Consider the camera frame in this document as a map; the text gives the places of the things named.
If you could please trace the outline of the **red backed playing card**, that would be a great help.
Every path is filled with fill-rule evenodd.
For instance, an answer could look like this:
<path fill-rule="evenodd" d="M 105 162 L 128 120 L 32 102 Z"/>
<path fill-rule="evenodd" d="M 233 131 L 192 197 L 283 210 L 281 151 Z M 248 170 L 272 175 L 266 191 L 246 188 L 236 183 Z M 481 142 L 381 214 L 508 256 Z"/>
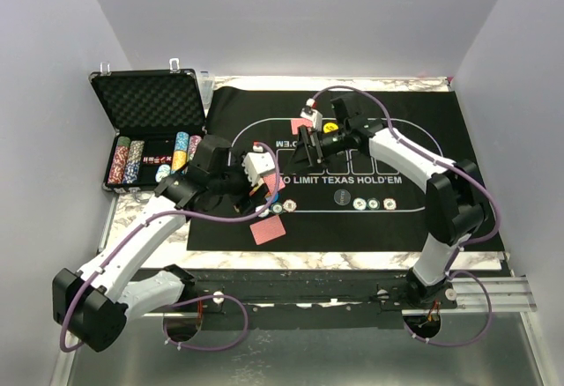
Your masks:
<path fill-rule="evenodd" d="M 293 118 L 291 120 L 291 131 L 294 136 L 298 134 L 299 127 L 302 125 L 302 120 L 300 118 Z"/>
<path fill-rule="evenodd" d="M 253 223 L 249 226 L 256 245 L 263 245 L 286 234 L 286 229 L 279 215 Z"/>

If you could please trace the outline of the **yellow big blind button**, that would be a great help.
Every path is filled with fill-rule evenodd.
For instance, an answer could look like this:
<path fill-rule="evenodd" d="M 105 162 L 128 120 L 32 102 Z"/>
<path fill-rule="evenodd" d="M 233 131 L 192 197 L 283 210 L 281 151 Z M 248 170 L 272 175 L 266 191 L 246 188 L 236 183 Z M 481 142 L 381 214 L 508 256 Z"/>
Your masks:
<path fill-rule="evenodd" d="M 325 134 L 330 134 L 338 131 L 339 131 L 339 127 L 335 122 L 327 122 L 323 126 L 323 132 Z"/>

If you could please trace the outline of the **green white poker chip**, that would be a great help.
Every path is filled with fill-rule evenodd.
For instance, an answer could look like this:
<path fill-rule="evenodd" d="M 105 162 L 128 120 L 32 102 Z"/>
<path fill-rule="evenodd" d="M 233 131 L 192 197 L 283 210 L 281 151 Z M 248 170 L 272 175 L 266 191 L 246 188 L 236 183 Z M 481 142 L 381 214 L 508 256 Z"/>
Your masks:
<path fill-rule="evenodd" d="M 273 214 L 279 215 L 284 212 L 284 207 L 281 203 L 275 203 L 270 208 Z"/>
<path fill-rule="evenodd" d="M 367 206 L 371 209 L 371 210 L 377 210 L 380 207 L 380 203 L 377 199 L 375 198 L 370 198 L 367 201 Z"/>

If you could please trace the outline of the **red white poker chip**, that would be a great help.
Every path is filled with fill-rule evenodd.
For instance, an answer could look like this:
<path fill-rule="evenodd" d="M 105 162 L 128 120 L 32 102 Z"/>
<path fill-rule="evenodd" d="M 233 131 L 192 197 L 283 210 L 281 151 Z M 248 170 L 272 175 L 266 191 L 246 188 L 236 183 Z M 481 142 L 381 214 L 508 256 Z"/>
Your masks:
<path fill-rule="evenodd" d="M 387 211 L 394 211 L 397 208 L 397 202 L 393 198 L 385 198 L 382 202 L 383 208 Z"/>
<path fill-rule="evenodd" d="M 297 204 L 292 199 L 287 199 L 283 203 L 283 209 L 285 212 L 294 212 L 297 209 Z"/>

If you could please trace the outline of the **black dealer button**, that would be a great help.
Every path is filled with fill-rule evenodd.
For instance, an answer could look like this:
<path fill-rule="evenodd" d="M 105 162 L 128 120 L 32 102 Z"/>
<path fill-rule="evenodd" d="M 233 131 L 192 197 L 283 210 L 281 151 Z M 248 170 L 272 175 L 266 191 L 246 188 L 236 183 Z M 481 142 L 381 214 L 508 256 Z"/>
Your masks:
<path fill-rule="evenodd" d="M 335 191 L 333 198 L 337 205 L 347 206 L 352 200 L 352 195 L 347 189 L 338 189 Z"/>

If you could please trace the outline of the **red backed card deck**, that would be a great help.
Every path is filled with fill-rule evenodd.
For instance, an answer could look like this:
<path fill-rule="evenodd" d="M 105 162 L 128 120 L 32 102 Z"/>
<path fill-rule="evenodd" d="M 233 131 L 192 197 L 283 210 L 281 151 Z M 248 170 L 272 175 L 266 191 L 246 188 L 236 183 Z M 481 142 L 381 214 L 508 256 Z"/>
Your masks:
<path fill-rule="evenodd" d="M 271 194 L 274 192 L 275 189 L 281 190 L 286 186 L 283 176 L 282 175 L 276 176 L 275 173 L 264 176 L 262 180 Z"/>

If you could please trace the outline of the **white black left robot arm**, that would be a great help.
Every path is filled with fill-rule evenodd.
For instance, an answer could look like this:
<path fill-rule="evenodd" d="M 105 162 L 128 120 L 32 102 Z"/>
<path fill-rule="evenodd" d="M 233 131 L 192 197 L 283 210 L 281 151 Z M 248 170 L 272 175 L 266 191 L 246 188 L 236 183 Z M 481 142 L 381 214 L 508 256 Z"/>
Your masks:
<path fill-rule="evenodd" d="M 193 160 L 164 177 L 122 239 L 83 264 L 60 270 L 52 282 L 53 318 L 60 325 L 59 347 L 64 353 L 86 345 L 95 352 L 108 349 L 126 324 L 157 308 L 201 315 L 206 301 L 243 303 L 224 293 L 203 293 L 195 278 L 175 264 L 142 281 L 132 278 L 173 233 L 195 219 L 222 224 L 251 221 L 272 204 L 275 194 L 264 178 L 281 179 L 275 152 L 254 143 L 242 161 L 229 162 L 231 145 L 207 135 Z"/>

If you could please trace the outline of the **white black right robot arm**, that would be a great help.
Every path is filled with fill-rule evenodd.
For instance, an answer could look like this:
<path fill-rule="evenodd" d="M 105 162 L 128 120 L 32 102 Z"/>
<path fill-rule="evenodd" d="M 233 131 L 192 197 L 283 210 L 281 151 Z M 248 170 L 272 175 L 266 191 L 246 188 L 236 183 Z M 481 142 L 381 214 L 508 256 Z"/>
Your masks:
<path fill-rule="evenodd" d="M 486 191 L 477 165 L 432 153 L 402 135 L 390 116 L 369 120 L 345 96 L 332 100 L 337 129 L 323 131 L 315 99 L 301 109 L 309 126 L 298 128 L 286 172 L 305 174 L 341 152 L 356 150 L 405 175 L 425 195 L 427 238 L 418 261 L 406 275 L 405 297 L 415 308 L 435 301 L 465 243 L 488 218 Z"/>

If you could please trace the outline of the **black poker table mat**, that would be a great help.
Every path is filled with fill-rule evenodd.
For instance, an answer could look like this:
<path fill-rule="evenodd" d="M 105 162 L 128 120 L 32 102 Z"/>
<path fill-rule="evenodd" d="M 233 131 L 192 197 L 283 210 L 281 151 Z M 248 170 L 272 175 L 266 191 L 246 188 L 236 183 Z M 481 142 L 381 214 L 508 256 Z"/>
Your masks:
<path fill-rule="evenodd" d="M 308 98 L 306 91 L 244 91 L 222 87 L 214 93 L 207 130 L 234 142 L 237 152 L 254 141 L 266 143 L 281 166 L 295 144 L 291 120 Z M 471 140 L 453 92 L 381 92 L 372 99 L 353 95 L 369 119 L 390 115 L 393 125 L 411 141 L 447 158 L 473 160 Z M 286 234 L 256 245 L 249 224 L 222 224 L 195 220 L 187 247 L 199 251 L 272 252 L 418 252 L 427 238 L 425 196 L 405 175 L 381 161 L 356 151 L 330 159 L 324 170 L 286 175 L 281 200 L 292 199 L 297 209 L 281 220 Z M 347 189 L 347 206 L 334 201 L 338 189 Z M 357 197 L 375 198 L 380 207 L 353 208 Z M 394 211 L 383 208 L 385 198 L 397 202 Z"/>

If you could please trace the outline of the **light blue chip stack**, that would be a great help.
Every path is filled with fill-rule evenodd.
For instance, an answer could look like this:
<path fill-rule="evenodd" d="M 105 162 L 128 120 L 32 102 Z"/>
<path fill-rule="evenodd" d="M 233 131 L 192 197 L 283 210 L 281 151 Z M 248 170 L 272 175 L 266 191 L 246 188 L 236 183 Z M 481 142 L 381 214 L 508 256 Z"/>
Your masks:
<path fill-rule="evenodd" d="M 187 152 L 189 147 L 189 134 L 184 131 L 179 131 L 176 133 L 174 150 Z"/>

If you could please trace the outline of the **white green chip stack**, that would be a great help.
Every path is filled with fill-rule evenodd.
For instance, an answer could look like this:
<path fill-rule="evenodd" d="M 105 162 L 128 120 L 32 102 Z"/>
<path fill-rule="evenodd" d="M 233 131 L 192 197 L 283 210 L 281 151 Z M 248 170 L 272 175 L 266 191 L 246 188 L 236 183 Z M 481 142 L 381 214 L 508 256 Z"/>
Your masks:
<path fill-rule="evenodd" d="M 170 174 L 171 174 L 171 166 L 168 164 L 162 164 L 157 169 L 157 172 L 155 174 L 155 181 L 161 182 L 164 178 L 168 177 Z"/>

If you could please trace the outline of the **black aluminium chip case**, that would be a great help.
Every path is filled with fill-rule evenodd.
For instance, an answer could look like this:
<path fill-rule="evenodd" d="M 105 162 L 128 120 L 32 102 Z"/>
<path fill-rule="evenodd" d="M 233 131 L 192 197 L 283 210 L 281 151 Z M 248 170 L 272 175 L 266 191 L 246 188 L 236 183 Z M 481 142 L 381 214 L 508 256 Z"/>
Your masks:
<path fill-rule="evenodd" d="M 115 71 L 108 63 L 88 77 L 99 103 L 110 121 L 115 137 L 105 169 L 102 188 L 118 193 L 150 190 L 156 186 L 160 165 L 142 163 L 133 183 L 108 184 L 108 174 L 117 138 L 145 142 L 143 156 L 172 156 L 176 133 L 202 136 L 205 132 L 206 104 L 197 73 L 181 67 L 171 58 L 166 69 Z"/>

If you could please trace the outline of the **red white chip stack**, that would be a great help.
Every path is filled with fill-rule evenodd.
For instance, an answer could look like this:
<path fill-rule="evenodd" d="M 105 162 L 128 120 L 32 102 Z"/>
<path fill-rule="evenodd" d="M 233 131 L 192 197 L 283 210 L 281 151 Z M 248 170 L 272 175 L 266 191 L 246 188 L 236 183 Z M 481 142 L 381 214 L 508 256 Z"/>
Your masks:
<path fill-rule="evenodd" d="M 107 179 L 108 184 L 119 184 L 122 182 L 129 149 L 127 145 L 118 145 L 115 148 Z"/>

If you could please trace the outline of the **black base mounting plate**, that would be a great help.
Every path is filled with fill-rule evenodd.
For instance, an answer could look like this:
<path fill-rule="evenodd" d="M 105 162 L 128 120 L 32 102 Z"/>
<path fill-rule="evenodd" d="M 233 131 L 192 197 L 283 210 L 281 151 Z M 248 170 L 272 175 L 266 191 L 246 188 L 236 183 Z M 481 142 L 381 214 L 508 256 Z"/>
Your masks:
<path fill-rule="evenodd" d="M 403 271 L 192 270 L 182 298 L 224 293 L 261 330 L 400 329 L 404 314 L 456 308 L 445 284 L 421 301 Z"/>

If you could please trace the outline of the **aluminium extrusion rail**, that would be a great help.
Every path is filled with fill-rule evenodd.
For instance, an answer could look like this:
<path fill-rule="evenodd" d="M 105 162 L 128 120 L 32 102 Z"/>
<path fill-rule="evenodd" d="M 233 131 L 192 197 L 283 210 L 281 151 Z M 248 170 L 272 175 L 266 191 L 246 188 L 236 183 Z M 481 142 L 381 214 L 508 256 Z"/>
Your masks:
<path fill-rule="evenodd" d="M 128 306 L 125 315 L 133 320 L 158 308 L 181 307 L 196 301 L 188 295 L 189 288 L 178 278 L 161 272 L 146 280 L 130 282 L 117 301 Z M 407 294 L 395 287 L 380 290 L 375 299 L 385 308 L 401 310 L 406 315 L 418 315 L 432 304 L 447 312 L 457 309 L 471 313 L 523 313 L 538 309 L 526 278 L 472 279 L 468 273 L 421 303 L 408 302 Z"/>

